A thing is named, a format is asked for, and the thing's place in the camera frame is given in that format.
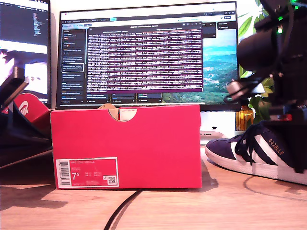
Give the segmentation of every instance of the barcode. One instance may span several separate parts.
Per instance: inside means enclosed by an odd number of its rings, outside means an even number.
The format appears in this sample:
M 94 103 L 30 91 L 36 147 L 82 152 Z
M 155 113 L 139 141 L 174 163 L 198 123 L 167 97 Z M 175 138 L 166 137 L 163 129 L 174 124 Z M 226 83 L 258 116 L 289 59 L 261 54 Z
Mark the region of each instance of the barcode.
M 116 185 L 116 176 L 107 176 L 107 185 Z
M 69 174 L 68 161 L 60 161 L 59 167 L 60 167 L 59 171 L 60 171 L 60 183 L 61 183 L 61 185 L 70 185 L 71 184 L 71 176 Z

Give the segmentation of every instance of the white stripes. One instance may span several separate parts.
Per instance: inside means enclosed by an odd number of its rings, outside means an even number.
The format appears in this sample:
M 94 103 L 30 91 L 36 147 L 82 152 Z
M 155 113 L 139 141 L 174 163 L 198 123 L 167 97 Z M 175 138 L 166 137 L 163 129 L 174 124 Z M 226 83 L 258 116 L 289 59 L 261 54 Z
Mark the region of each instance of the white stripes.
M 265 141 L 265 139 L 261 136 L 261 134 L 255 136 L 256 141 L 262 150 L 268 155 L 268 157 L 278 166 L 289 167 L 269 146 L 269 144 Z
M 267 156 L 278 166 L 289 167 L 276 153 L 275 151 L 269 146 L 269 144 L 265 141 L 261 134 L 255 136 L 256 141 L 258 142 L 259 146 L 262 148 L 263 152 L 267 154 Z M 230 143 L 231 151 L 238 161 L 245 161 L 240 155 L 237 155 L 235 152 L 236 142 Z M 253 149 L 252 152 L 252 159 L 255 163 L 259 164 L 267 164 L 261 157 L 255 152 Z
M 230 146 L 231 146 L 231 151 L 232 151 L 232 154 L 234 155 L 234 157 L 238 160 L 238 161 L 245 161 L 240 155 L 236 154 L 235 152 L 235 147 L 236 147 L 236 142 L 232 142 L 230 143 Z M 252 159 L 254 160 L 254 162 L 256 163 L 259 163 L 259 164 L 266 164 L 266 162 L 263 161 L 263 159 L 261 159 L 257 153 L 255 152 L 255 150 L 253 149 L 253 152 L 251 154 L 252 156 Z
M 235 159 L 238 160 L 238 161 L 245 162 L 245 160 L 240 155 L 236 154 L 236 152 L 235 152 L 236 142 L 231 142 L 230 146 L 231 146 L 232 154 L 234 155 Z

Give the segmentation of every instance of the red shoe box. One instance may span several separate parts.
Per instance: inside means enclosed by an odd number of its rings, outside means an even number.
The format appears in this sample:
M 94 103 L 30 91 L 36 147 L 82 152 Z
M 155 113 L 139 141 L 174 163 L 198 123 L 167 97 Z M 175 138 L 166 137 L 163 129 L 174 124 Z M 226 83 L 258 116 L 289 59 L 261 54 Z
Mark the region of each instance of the red shoe box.
M 199 106 L 135 110 L 51 112 L 57 188 L 202 187 Z

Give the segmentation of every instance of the sneaker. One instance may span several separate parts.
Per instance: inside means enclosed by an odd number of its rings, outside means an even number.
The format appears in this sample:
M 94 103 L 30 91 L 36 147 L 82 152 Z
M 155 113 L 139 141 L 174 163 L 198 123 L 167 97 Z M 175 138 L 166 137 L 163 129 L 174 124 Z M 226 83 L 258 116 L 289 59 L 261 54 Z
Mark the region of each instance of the sneaker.
M 307 184 L 307 170 L 304 173 L 294 171 L 283 141 L 262 122 L 251 125 L 244 134 L 234 138 L 209 141 L 205 152 L 210 160 L 226 169 Z

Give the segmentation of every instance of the size number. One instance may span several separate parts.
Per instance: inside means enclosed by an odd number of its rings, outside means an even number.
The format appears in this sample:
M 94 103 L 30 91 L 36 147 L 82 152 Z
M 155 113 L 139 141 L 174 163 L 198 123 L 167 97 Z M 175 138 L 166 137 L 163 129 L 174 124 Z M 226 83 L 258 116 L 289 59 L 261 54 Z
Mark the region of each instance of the size number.
M 79 176 L 79 173 L 78 172 L 72 172 L 72 180 L 75 180 L 76 176 Z

